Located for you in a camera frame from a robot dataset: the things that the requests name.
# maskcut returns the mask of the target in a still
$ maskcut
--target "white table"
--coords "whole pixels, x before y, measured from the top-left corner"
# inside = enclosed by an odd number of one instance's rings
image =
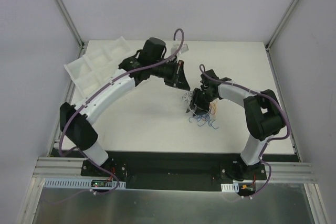
[[[87,53],[111,43],[110,40],[91,40]],[[143,47],[144,41],[128,41],[132,49]],[[166,41],[168,52],[172,41]],[[276,86],[261,42],[187,41],[189,51],[180,59],[185,61],[185,75],[193,90],[200,87],[200,71],[214,69],[220,77],[230,77],[236,83],[254,90]],[[182,101],[184,90],[168,87],[163,79],[151,77],[111,105],[94,124],[98,141],[109,151],[239,153],[249,132],[244,109],[226,100],[218,101],[215,125],[217,130],[190,123]],[[79,99],[75,92],[72,102]],[[279,135],[285,135],[282,129]],[[73,147],[65,139],[64,149]],[[274,141],[266,153],[293,154],[291,140]]]

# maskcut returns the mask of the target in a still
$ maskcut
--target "metal frame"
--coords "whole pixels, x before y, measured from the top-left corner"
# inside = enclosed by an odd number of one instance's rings
[[[86,51],[87,44],[85,44],[82,41],[63,1],[62,0],[54,0],[54,1],[80,48],[79,57],[81,57]],[[278,77],[275,68],[273,66],[271,56],[269,54],[269,49],[274,44],[275,40],[279,36],[281,30],[287,23],[289,17],[291,16],[292,12],[294,11],[295,7],[298,5],[299,2],[300,0],[291,1],[281,21],[277,25],[277,28],[272,34],[271,39],[266,44],[266,52],[270,62],[270,67],[274,75],[280,102],[285,111],[286,107],[284,105],[284,101],[282,98],[281,87],[279,85]],[[71,100],[74,90],[75,85],[71,82],[68,87],[65,101]],[[54,149],[54,147],[57,147],[55,144],[57,144],[57,140],[59,139],[59,137],[60,137],[60,130],[59,130],[59,124],[57,124],[54,130],[54,134],[52,136],[49,154]],[[291,139],[295,146],[296,144],[293,136],[291,136]],[[33,173],[32,180],[29,185],[23,209],[19,215],[18,223],[24,223],[24,224],[32,223],[39,202],[41,190],[45,182],[45,178],[52,177],[52,178],[84,179],[83,177],[80,176],[83,160],[84,160],[83,158],[59,158],[59,157],[39,158]],[[293,162],[291,163],[269,162],[269,164],[272,166],[272,177],[270,183],[304,184],[315,222],[320,224],[328,223],[326,211],[320,196],[317,179],[315,177],[312,165],[309,163],[293,163]]]

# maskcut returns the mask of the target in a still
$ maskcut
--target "white wall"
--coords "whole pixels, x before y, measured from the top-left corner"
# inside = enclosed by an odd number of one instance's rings
[[[303,160],[336,223],[336,0],[302,0],[271,48]]]
[[[171,39],[267,42],[291,0],[63,0],[83,40]]]
[[[46,154],[78,47],[53,0],[0,0],[0,222],[15,223]]]

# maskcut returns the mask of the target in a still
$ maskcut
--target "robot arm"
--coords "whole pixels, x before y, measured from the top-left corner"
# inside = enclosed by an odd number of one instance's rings
[[[108,159],[108,154],[98,143],[98,135],[92,125],[113,102],[151,75],[163,78],[164,83],[170,87],[190,90],[184,75],[184,62],[177,60],[176,56],[159,66],[130,72],[112,82],[116,77],[128,71],[147,67],[164,60],[165,52],[166,46],[162,40],[156,38],[148,39],[142,50],[138,50],[136,55],[124,59],[119,64],[119,69],[114,73],[110,81],[103,86],[103,90],[101,92],[98,91],[89,98],[90,102],[85,98],[73,105],[66,102],[60,107],[61,131],[64,131],[70,118],[77,113],[70,122],[65,135],[97,165],[103,166]]]
[[[219,80],[215,72],[211,69],[205,72],[215,80]],[[244,150],[232,170],[226,171],[227,176],[232,179],[242,181],[246,171],[257,168],[260,164],[259,156],[263,152],[267,140],[278,134],[285,126],[279,110],[267,99],[253,95],[239,87],[229,85],[232,81],[229,78],[221,79],[227,84],[220,84],[201,75],[201,88],[194,89],[190,108],[196,115],[209,112],[210,103],[219,98],[230,100],[245,110],[247,128],[250,132]],[[277,101],[272,90],[261,92]]]

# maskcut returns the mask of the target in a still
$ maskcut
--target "wall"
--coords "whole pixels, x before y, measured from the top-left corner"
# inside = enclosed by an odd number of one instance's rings
[[[302,0],[271,48],[298,149],[336,223],[336,1]]]
[[[182,27],[187,40],[263,41],[291,0],[63,0],[84,41],[171,39]]]
[[[53,0],[0,0],[0,219],[15,223],[78,47]]]

